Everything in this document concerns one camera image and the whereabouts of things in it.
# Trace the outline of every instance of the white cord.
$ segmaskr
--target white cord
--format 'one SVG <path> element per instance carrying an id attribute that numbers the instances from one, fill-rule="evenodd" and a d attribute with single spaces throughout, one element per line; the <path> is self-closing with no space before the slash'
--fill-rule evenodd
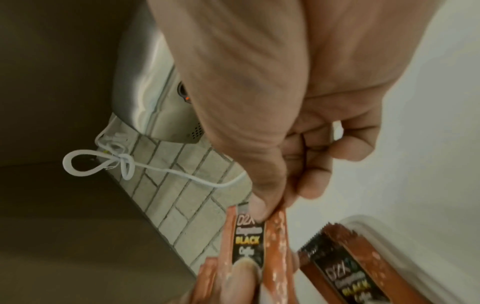
<path id="1" fill-rule="evenodd" d="M 104 152 L 100 151 L 94 151 L 94 150 L 76 150 L 72 151 L 69 154 L 65 155 L 63 158 L 63 168 L 65 169 L 66 172 L 70 173 L 73 176 L 89 176 L 94 173 L 97 173 L 101 171 L 102 169 L 105 170 L 110 170 L 113 168 L 116 168 L 118 165 L 120 165 L 120 170 L 121 170 L 121 175 L 124 180 L 130 180 L 134 173 L 135 173 L 135 167 L 142 167 L 150 170 L 155 170 L 155 171 L 160 171 L 160 172 L 167 172 L 171 174 L 175 174 L 184 178 L 191 179 L 194 182 L 197 182 L 199 184 L 208 186 L 208 187 L 213 187 L 213 188 L 226 188 L 229 187 L 236 182 L 240 181 L 242 178 L 245 177 L 246 172 L 242 172 L 239 176 L 234 178 L 233 180 L 222 183 L 222 184 L 217 184 L 217 183 L 212 183 L 206 180 L 203 180 L 201 178 L 198 178 L 196 176 L 190 175 L 183 173 L 181 171 L 177 170 L 171 170 L 171 169 L 162 169 L 162 168 L 156 168 L 152 167 L 149 165 L 145 165 L 142 163 L 137 163 L 135 162 L 134 158 L 130 155 L 130 151 L 128 147 L 126 146 L 126 141 L 128 140 L 128 136 L 124 133 L 116 133 L 114 136 L 107 136 L 105 135 L 105 132 L 110 129 L 112 124 L 115 122 L 117 118 L 114 117 L 112 121 L 107 125 L 103 131 L 100 132 L 100 134 L 97 135 L 95 138 L 95 144 L 108 151 L 111 154 L 107 154 Z M 88 170 L 88 171 L 78 171 L 72 166 L 72 160 L 74 157 L 79 156 L 79 155 L 93 155 L 97 157 L 102 157 L 108 159 L 107 161 L 101 163 L 94 169 Z"/>

